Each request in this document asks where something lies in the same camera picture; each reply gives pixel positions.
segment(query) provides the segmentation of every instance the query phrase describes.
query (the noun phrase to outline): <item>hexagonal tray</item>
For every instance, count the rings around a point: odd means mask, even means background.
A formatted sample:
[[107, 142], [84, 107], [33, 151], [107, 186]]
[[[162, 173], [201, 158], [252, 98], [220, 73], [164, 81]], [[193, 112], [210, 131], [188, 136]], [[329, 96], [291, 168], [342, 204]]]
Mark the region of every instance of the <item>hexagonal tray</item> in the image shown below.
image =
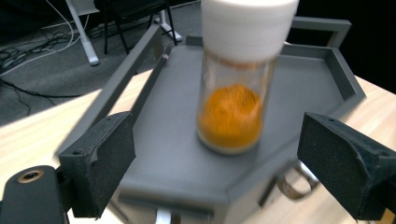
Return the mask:
[[120, 183], [120, 207], [143, 201], [189, 207], [215, 223], [237, 223], [259, 207], [276, 172], [296, 159], [304, 112], [340, 119], [364, 98], [338, 49], [286, 45], [259, 144], [223, 156], [195, 132], [202, 58], [202, 47], [174, 47], [152, 88], [145, 88], [145, 103], [136, 105], [143, 106], [134, 124], [136, 159]]

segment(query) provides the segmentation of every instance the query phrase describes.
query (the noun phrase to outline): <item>wooden table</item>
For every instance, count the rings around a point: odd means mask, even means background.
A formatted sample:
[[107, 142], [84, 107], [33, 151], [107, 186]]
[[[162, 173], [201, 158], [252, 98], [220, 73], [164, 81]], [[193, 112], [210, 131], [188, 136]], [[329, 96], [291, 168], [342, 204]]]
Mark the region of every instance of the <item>wooden table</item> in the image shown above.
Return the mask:
[[[110, 114], [126, 111], [147, 80], [149, 72], [134, 77]], [[358, 81], [367, 98], [361, 102], [343, 122], [377, 142], [396, 149], [396, 95], [361, 79]], [[0, 127], [0, 195], [3, 186], [18, 171], [36, 165], [59, 163], [54, 151], [76, 125], [99, 91], [57, 105], [26, 119]], [[71, 223], [93, 223], [94, 219], [73, 218]], [[120, 223], [108, 210], [95, 223]], [[291, 202], [280, 197], [273, 204], [254, 214], [245, 224], [251, 223], [350, 223], [356, 221], [322, 186], [307, 199]]]

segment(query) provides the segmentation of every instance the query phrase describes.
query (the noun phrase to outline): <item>metal chair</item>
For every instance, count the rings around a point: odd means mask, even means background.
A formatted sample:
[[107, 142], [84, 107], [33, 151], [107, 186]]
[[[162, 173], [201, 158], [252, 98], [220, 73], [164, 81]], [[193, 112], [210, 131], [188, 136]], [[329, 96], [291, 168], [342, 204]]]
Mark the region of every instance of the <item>metal chair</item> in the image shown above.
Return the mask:
[[152, 23], [155, 13], [166, 10], [169, 17], [169, 23], [172, 32], [173, 41], [177, 45], [175, 28], [172, 20], [171, 10], [168, 0], [94, 0], [96, 8], [103, 12], [105, 16], [105, 54], [107, 54], [107, 39], [108, 39], [108, 23], [109, 19], [113, 19], [117, 30], [120, 34], [122, 45], [127, 54], [129, 54], [128, 45], [126, 44], [121, 25], [129, 21], [137, 21], [139, 19], [149, 16], [148, 27]]

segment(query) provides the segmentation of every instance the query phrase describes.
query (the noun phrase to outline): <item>white surface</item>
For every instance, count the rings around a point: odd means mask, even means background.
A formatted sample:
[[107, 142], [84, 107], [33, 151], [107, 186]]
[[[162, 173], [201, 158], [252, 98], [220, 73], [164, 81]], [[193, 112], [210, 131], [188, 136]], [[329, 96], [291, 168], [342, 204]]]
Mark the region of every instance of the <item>white surface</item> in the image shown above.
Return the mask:
[[204, 46], [221, 58], [249, 63], [283, 47], [298, 0], [203, 0]]
[[172, 214], [168, 210], [159, 209], [157, 211], [157, 219], [155, 224], [170, 224], [172, 221]]

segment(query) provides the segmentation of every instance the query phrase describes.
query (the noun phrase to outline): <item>orange powder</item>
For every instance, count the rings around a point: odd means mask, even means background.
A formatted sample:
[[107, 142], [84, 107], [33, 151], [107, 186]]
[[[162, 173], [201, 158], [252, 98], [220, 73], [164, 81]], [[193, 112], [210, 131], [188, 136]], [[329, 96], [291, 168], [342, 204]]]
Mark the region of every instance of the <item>orange powder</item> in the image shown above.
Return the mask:
[[197, 125], [210, 145], [231, 151], [249, 147], [262, 130], [262, 100], [240, 84], [217, 89], [204, 103]]

